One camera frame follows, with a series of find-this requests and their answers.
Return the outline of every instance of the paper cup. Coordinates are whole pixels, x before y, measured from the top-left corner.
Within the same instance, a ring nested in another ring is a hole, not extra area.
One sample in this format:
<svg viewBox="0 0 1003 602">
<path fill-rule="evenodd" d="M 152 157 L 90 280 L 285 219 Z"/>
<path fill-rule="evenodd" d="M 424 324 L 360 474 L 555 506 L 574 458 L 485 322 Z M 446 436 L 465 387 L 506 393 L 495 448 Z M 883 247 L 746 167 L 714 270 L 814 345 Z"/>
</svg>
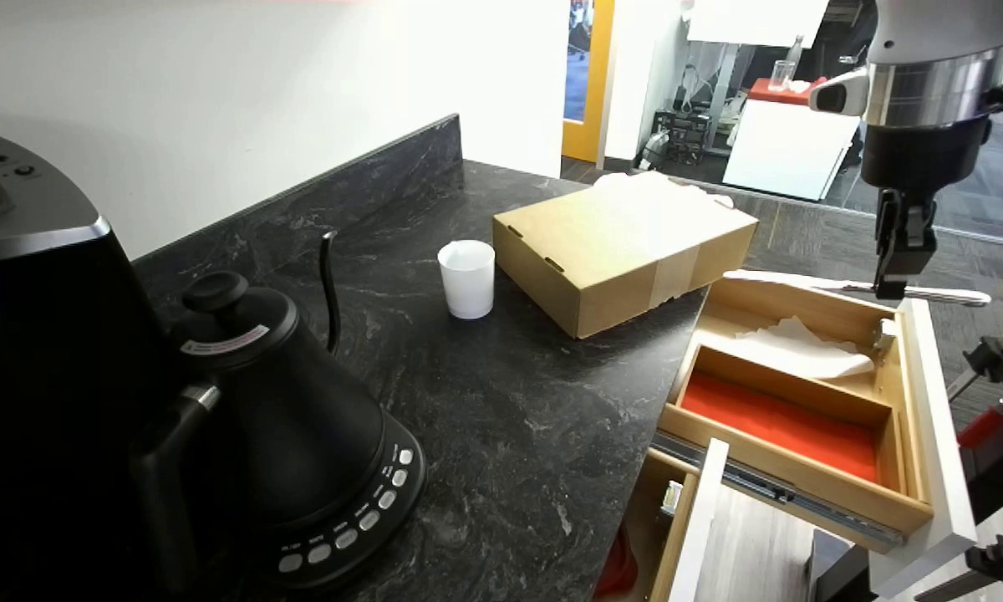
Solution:
<svg viewBox="0 0 1003 602">
<path fill-rule="evenodd" d="M 453 239 L 438 249 L 448 313 L 480 322 L 495 308 L 495 247 L 485 239 Z"/>
</svg>

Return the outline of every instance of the doorway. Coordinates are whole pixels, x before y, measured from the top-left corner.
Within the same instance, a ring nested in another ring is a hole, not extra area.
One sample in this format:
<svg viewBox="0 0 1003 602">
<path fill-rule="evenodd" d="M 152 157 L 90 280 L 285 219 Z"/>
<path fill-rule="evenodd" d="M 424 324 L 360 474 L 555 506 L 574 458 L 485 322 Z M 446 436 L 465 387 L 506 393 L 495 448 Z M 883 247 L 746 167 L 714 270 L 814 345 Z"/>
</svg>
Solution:
<svg viewBox="0 0 1003 602">
<path fill-rule="evenodd" d="M 602 113 L 616 0 L 570 0 L 570 73 L 562 153 L 602 160 Z"/>
</svg>

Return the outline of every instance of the wooden drawer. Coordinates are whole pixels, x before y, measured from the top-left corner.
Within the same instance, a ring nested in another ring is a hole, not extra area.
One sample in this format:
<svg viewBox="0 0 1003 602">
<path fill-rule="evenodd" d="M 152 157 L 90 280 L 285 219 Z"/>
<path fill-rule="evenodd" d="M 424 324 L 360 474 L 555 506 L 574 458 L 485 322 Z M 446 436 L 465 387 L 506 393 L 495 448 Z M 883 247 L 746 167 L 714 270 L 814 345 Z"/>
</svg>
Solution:
<svg viewBox="0 0 1003 602">
<path fill-rule="evenodd" d="M 800 317 L 869 355 L 857 377 L 807 377 L 735 345 Z M 900 308 L 763 280 L 710 289 L 656 448 L 700 462 L 729 441 L 729 486 L 878 552 L 896 596 L 978 539 L 925 300 Z"/>
<path fill-rule="evenodd" d="M 640 561 L 632 593 L 598 602 L 688 602 L 700 593 L 703 559 L 714 533 L 717 496 L 726 474 L 729 444 L 714 441 L 703 463 L 650 450 L 626 507 L 626 533 Z M 682 486 L 675 514 L 662 510 L 670 482 Z"/>
</svg>

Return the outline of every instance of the black kettle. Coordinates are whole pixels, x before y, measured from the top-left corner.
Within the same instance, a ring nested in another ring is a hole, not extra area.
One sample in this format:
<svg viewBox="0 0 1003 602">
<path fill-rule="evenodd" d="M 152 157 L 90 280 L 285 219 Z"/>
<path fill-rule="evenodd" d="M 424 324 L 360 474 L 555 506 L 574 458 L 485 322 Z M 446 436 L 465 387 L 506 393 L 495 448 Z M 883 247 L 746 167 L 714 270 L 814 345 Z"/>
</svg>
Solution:
<svg viewBox="0 0 1003 602">
<path fill-rule="evenodd" d="M 338 293 L 321 239 L 333 345 Z M 338 367 L 297 305 L 241 274 L 209 274 L 184 305 L 182 357 L 204 374 L 132 450 L 158 581 L 189 596 L 200 581 L 197 514 L 221 514 L 246 567 L 267 593 L 344 586 L 413 510 L 424 454 L 366 380 Z M 191 510 L 184 463 L 204 463 L 209 501 Z"/>
</svg>

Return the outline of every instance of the speckled countertop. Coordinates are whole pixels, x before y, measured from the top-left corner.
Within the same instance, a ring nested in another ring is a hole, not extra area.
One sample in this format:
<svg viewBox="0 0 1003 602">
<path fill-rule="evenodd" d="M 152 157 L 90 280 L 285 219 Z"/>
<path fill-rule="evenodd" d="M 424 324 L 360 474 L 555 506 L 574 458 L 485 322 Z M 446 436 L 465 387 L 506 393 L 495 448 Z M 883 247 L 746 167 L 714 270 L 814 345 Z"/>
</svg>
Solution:
<svg viewBox="0 0 1003 602">
<path fill-rule="evenodd" d="M 136 259 L 162 317 L 195 274 L 234 267 L 324 335 L 316 242 L 338 227 L 335 362 L 427 454 L 414 514 L 343 597 L 591 597 L 703 293 L 571 342 L 506 274 L 485 322 L 453 322 L 436 263 L 453 236 L 491 239 L 491 215 L 574 187 L 461 160 L 457 119 L 438 119 Z"/>
</svg>

